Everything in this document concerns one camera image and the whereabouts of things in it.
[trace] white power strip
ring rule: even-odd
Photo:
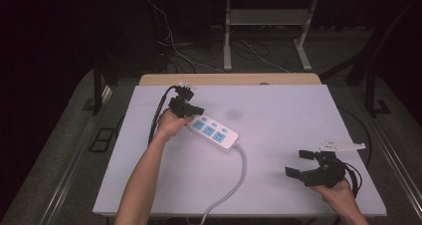
[[[188,124],[189,129],[196,135],[207,140],[225,152],[229,152],[236,144],[239,134],[207,115],[197,115]]]

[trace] white tabletop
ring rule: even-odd
[[[166,86],[139,86],[133,92],[94,212],[114,215],[125,184],[146,149],[153,115]],[[247,156],[244,183],[210,216],[324,216],[333,211],[303,183],[286,176],[285,166],[317,168],[299,158],[317,151],[326,138],[351,141],[326,86],[198,86],[191,103],[240,134]],[[363,177],[357,203],[366,216],[385,216],[385,206],[356,151],[337,157]],[[242,159],[214,147],[187,128],[166,145],[152,216],[201,216],[241,176]]]

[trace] dark background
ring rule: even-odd
[[[154,0],[176,33],[206,46],[209,26],[224,22],[224,0],[182,1]],[[318,0],[313,26],[382,30],[407,1]],[[416,0],[373,65],[422,124],[421,9]],[[116,84],[119,78],[158,72],[163,64],[158,54],[165,52],[155,43],[162,25],[151,19],[160,20],[144,0],[0,0],[0,16],[2,218],[94,62],[100,61],[106,82]]]

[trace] human hand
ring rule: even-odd
[[[179,118],[171,110],[166,109],[158,120],[155,136],[162,135],[165,140],[169,140],[191,121],[193,121],[193,116]]]
[[[347,179],[340,181],[335,187],[328,188],[325,185],[311,187],[314,191],[322,195],[322,200],[326,202],[348,225],[368,224],[361,214],[356,200],[351,191]]]

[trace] dark floor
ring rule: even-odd
[[[323,73],[355,55],[366,44],[371,33],[368,29],[311,30],[305,49],[313,73]],[[304,70],[292,42],[298,34],[297,29],[287,28],[265,35],[259,31],[245,32],[236,29],[232,33],[232,73],[283,73],[278,67],[291,73],[302,73]],[[186,44],[190,43],[188,40],[176,39],[179,52],[190,55],[191,57],[186,57],[192,62],[197,60],[201,65],[189,65],[180,58],[170,56],[171,63],[166,72],[221,73],[223,61],[220,49],[223,38],[218,36],[218,30],[216,35],[211,49],[198,48],[196,45]],[[258,59],[239,39],[250,42],[250,46],[262,58],[278,67]],[[347,71],[344,70],[323,83],[328,85],[352,139],[371,144],[373,149],[367,169],[385,203],[388,216],[368,220],[370,224],[421,224],[420,211],[415,210],[409,189],[422,187],[422,166],[419,159],[422,154],[422,129],[381,80],[376,82],[376,98],[384,100],[391,113],[381,114],[377,118],[368,115],[363,106],[364,84],[358,87],[347,86],[344,81]],[[111,87],[105,93],[105,105],[100,113],[92,116],[91,111],[83,111],[86,101],[93,97],[93,75],[87,74],[76,88],[66,111],[2,224],[106,224],[106,218],[94,214],[92,210],[112,153],[115,136],[105,153],[91,153],[88,148],[100,128],[118,130],[118,123],[125,114],[138,80],[120,79],[116,87]],[[391,151],[398,155],[406,170],[397,168],[400,164],[391,161]],[[368,150],[362,151],[361,157],[366,161]],[[403,182],[401,174],[406,173],[412,180]],[[413,199],[420,201],[420,194]],[[334,218],[298,219],[302,224],[317,225],[331,224]],[[151,224],[161,222],[153,220]],[[286,223],[282,219],[207,221],[209,224],[295,224],[292,221],[284,222]]]

